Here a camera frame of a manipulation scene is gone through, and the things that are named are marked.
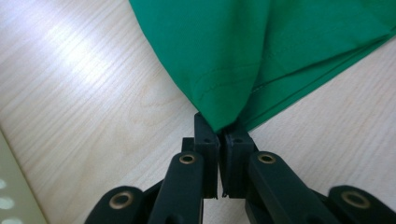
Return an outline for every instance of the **green fabric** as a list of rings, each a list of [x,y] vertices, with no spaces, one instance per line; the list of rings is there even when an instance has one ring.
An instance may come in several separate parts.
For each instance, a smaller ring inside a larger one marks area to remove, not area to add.
[[[396,33],[396,0],[130,2],[215,131],[238,117],[253,129]]]

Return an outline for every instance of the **wood grain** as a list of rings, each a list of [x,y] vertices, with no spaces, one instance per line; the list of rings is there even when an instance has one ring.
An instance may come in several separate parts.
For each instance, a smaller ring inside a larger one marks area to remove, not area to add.
[[[163,178],[196,109],[123,0],[6,0],[0,127],[49,223],[82,223],[121,185]],[[365,189],[396,209],[396,40],[251,132],[312,189]],[[205,223],[248,223],[242,200]]]

